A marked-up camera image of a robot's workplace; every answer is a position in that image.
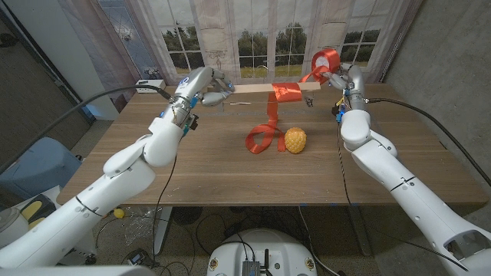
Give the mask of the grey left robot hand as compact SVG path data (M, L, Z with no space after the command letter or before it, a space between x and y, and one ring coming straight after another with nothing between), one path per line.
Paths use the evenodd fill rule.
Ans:
M214 107L235 90L231 80L222 71L211 67L199 67L180 81L174 95L191 101L198 94L203 106Z

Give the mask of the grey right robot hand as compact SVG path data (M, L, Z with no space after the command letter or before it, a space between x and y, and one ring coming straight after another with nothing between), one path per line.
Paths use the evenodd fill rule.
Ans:
M364 103L364 79L359 66L342 63L336 72L323 75L333 87L341 90L351 103Z

